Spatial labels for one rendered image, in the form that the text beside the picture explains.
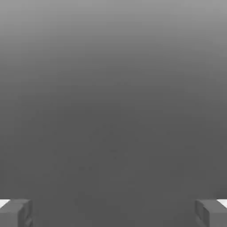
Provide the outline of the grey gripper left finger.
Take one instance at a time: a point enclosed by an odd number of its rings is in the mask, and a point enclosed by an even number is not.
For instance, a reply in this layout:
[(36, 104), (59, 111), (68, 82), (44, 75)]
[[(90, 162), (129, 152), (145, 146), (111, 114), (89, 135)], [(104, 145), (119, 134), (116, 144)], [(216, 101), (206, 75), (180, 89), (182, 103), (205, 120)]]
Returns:
[(0, 199), (0, 227), (33, 227), (30, 199)]

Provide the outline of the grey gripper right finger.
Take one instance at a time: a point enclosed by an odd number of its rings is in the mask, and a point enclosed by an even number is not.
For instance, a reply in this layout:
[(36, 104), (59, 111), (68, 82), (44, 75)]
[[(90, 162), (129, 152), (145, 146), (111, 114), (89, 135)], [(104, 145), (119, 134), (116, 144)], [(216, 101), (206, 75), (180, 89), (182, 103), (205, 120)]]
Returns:
[(195, 200), (198, 227), (227, 227), (227, 199)]

